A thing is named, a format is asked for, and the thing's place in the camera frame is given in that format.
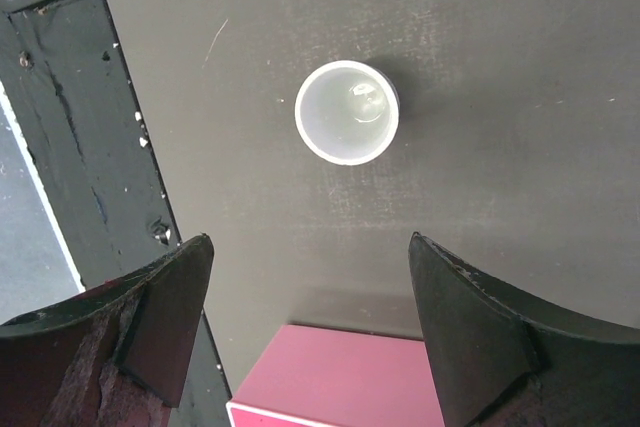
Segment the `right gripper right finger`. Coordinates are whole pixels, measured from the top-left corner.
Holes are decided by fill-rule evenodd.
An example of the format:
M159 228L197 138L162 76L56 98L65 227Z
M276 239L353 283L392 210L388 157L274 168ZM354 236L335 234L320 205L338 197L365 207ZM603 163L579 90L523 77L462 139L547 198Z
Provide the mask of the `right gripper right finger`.
M638 329L536 297L420 233L408 255L446 425L638 425Z

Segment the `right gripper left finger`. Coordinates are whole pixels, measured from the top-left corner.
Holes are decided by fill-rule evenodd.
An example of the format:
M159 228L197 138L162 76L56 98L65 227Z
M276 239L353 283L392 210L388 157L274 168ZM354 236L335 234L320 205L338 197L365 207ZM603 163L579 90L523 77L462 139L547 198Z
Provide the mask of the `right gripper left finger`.
M214 259L200 234L149 265L1 326L4 426L165 426Z

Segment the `white crucible cup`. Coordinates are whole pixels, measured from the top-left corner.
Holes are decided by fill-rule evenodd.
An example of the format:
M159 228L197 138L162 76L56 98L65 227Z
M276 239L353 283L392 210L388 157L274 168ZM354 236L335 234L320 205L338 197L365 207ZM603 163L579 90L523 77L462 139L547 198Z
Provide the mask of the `white crucible cup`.
M399 126L390 79L362 62L339 60L314 70L296 95L294 117L305 145L323 160L358 166L379 157Z

